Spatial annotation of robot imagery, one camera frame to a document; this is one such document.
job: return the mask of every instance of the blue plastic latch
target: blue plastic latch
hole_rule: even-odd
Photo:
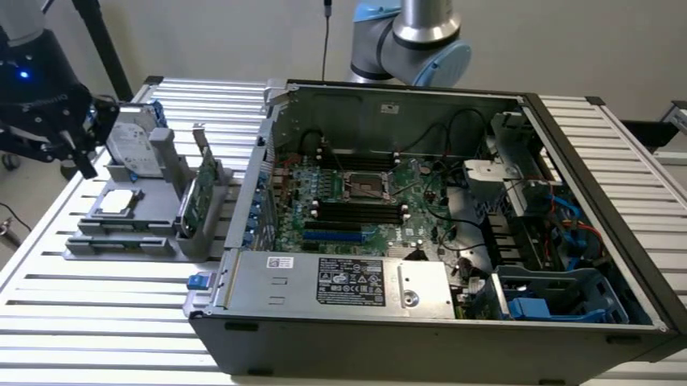
[[[210,279],[210,274],[197,273],[196,275],[190,275],[189,280],[185,282],[186,290],[205,291],[210,288]]]
[[[508,302],[508,310],[513,319],[548,320],[550,318],[544,299],[516,298]]]

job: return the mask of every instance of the motherboard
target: motherboard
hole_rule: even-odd
[[[277,163],[274,249],[398,258],[417,250],[426,256],[444,254],[437,237],[450,223],[426,211],[429,206],[448,216],[440,183],[432,180],[432,162],[414,158],[350,162],[338,157],[341,167],[294,154]]]

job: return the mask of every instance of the gray metal panel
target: gray metal panel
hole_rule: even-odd
[[[249,146],[254,140],[260,122],[250,106],[261,103],[262,87],[169,79],[160,86],[144,86],[137,95],[144,100],[154,93],[162,100],[178,144],[193,143],[193,123],[205,123],[208,140],[216,149],[222,141]],[[180,104],[168,105],[169,101]],[[222,113],[222,109],[208,105],[208,109],[197,109],[193,103],[200,101],[244,103],[246,110],[217,119],[210,112]],[[546,97],[544,102],[549,107],[590,108],[584,98]],[[197,159],[197,165],[197,150],[188,150],[192,151],[186,156]],[[105,158],[97,163],[100,173]],[[237,171],[233,183],[240,184],[240,167],[245,167],[248,158],[220,158]],[[79,218],[69,213],[87,210],[104,186],[102,178],[106,175],[86,182],[74,177],[0,272],[0,384],[330,384],[325,380],[241,380],[218,372],[181,312],[185,279],[197,271],[217,269],[214,261],[197,265],[83,262],[65,261],[55,255],[69,237],[63,233],[75,230]],[[234,199],[238,187],[232,190]],[[645,194],[658,199],[661,195],[668,199],[672,196],[662,191]],[[232,204],[226,205],[225,220],[232,210]],[[221,253],[221,241],[217,247],[216,253]],[[658,252],[650,257],[664,272],[678,276],[687,272],[682,253]],[[687,351],[660,363],[625,363],[584,385],[685,386]]]
[[[678,295],[687,290],[684,190],[604,106],[542,99],[656,267]],[[608,148],[588,146],[610,141]],[[602,165],[616,166],[608,170]]]

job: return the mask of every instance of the white sticker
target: white sticker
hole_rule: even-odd
[[[161,177],[148,133],[134,123],[117,123],[106,138],[106,148],[114,160],[140,177]]]
[[[269,256],[266,258],[266,267],[268,268],[293,268],[293,258],[285,256]]]
[[[400,105],[393,103],[381,103],[380,112],[382,114],[397,114],[400,111]]]

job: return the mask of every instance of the blue tab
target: blue tab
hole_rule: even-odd
[[[209,286],[210,286],[210,277],[201,275],[201,274],[190,275],[189,280],[185,283],[185,288],[189,291],[190,290],[204,291],[209,288]]]

